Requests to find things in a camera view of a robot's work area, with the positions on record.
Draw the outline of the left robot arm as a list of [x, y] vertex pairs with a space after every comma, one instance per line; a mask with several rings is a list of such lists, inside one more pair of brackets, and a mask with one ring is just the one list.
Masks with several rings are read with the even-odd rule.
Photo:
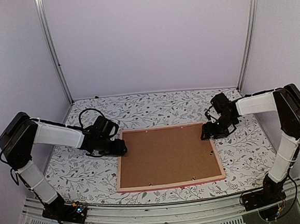
[[0, 161], [9, 165], [29, 190], [58, 220], [69, 215], [63, 197], [47, 181], [34, 162], [35, 146], [67, 146], [85, 151], [88, 156], [123, 156], [127, 152], [125, 141], [116, 139], [119, 126], [100, 113], [93, 124], [86, 126], [78, 117], [77, 126], [30, 117], [18, 112], [0, 135]]

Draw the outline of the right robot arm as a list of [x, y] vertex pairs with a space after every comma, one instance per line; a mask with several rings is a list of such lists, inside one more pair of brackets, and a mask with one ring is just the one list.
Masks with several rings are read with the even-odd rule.
[[228, 137], [231, 134], [229, 128], [236, 128], [240, 117], [269, 112], [277, 114], [280, 143], [273, 166], [264, 177], [263, 190], [259, 193], [259, 200], [263, 204], [271, 204], [278, 197], [283, 182], [290, 175], [290, 168], [300, 154], [300, 90], [295, 84], [289, 83], [235, 100], [219, 93], [210, 103], [218, 118], [202, 125], [203, 141]]

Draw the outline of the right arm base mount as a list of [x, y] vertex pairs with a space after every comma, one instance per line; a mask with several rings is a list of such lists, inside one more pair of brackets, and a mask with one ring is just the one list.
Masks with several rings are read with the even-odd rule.
[[273, 203], [277, 203], [286, 198], [284, 191], [277, 194], [268, 195], [263, 190], [246, 191], [240, 195], [240, 203], [246, 211], [252, 211], [260, 207], [264, 207]]

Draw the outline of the aluminium front rail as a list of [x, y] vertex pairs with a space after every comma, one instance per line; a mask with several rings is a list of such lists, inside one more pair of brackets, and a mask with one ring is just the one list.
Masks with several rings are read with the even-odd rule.
[[[247, 210], [245, 196], [160, 205], [89, 205], [82, 224], [300, 224], [300, 180], [284, 185], [286, 199]], [[59, 224], [42, 216], [42, 205], [28, 198], [22, 224]]]

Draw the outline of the left aluminium corner post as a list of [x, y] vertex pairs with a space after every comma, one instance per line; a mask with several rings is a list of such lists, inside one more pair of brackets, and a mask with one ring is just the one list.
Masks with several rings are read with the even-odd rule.
[[62, 65], [60, 63], [56, 48], [54, 46], [53, 38], [51, 36], [51, 30], [50, 30], [48, 20], [47, 20], [47, 17], [46, 17], [46, 11], [45, 11], [45, 6], [44, 6], [44, 3], [43, 3], [43, 0], [34, 0], [34, 2], [35, 2], [36, 11], [37, 11], [37, 14], [38, 14], [38, 17], [39, 17], [41, 30], [43, 32], [43, 36], [45, 38], [47, 48], [48, 48], [49, 53], [50, 53], [52, 63], [54, 65], [54, 70], [55, 70], [56, 75], [59, 79], [59, 82], [60, 82], [61, 88], [64, 92], [64, 95], [66, 96], [67, 102], [69, 104], [73, 104], [74, 100], [73, 100], [73, 97], [71, 95], [68, 83], [65, 79], [64, 72], [63, 72], [63, 69], [62, 69]]

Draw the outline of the aluminium corner post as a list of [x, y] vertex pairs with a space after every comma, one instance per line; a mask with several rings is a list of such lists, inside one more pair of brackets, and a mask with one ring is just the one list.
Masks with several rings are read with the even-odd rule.
[[254, 26], [255, 26], [255, 19], [256, 19], [256, 12], [258, 7], [258, 0], [249, 0], [249, 13], [248, 13], [248, 25], [247, 25], [247, 31], [246, 31], [246, 39], [245, 39], [245, 46], [243, 51], [243, 57], [242, 57], [242, 64], [239, 72], [239, 78], [237, 83], [237, 89], [242, 92], [246, 74], [248, 70], [248, 64], [249, 64], [249, 58], [250, 58], [250, 52], [252, 47], [252, 39], [253, 39], [253, 32], [254, 32]]
[[66, 96], [67, 102], [69, 104], [73, 104], [74, 100], [73, 100], [73, 97], [71, 95], [68, 83], [65, 79], [64, 72], [63, 72], [63, 69], [62, 69], [62, 65], [60, 63], [56, 48], [54, 46], [53, 38], [51, 36], [51, 30], [50, 30], [48, 20], [47, 20], [47, 17], [46, 17], [46, 11], [45, 11], [45, 6], [44, 6], [44, 3], [43, 3], [43, 0], [34, 0], [34, 2], [35, 2], [36, 11], [37, 11], [37, 14], [38, 14], [38, 17], [39, 17], [41, 30], [43, 32], [43, 36], [45, 38], [47, 48], [48, 48], [49, 53], [50, 53], [52, 63], [54, 65], [54, 70], [55, 70], [56, 75], [59, 79], [59, 82], [60, 82], [61, 88], [64, 92], [64, 95]]

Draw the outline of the right aluminium corner post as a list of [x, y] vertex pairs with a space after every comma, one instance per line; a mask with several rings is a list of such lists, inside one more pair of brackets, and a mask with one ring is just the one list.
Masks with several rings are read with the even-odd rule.
[[237, 89], [242, 92], [246, 74], [248, 70], [248, 64], [249, 64], [249, 58], [250, 58], [250, 52], [252, 47], [252, 39], [253, 39], [253, 32], [254, 32], [254, 26], [255, 26], [255, 19], [256, 19], [256, 12], [258, 7], [258, 0], [249, 0], [249, 13], [248, 13], [248, 25], [247, 25], [247, 31], [246, 31], [246, 39], [245, 39], [245, 46], [243, 51], [243, 57], [242, 57], [242, 64], [239, 72], [239, 78], [237, 83]]

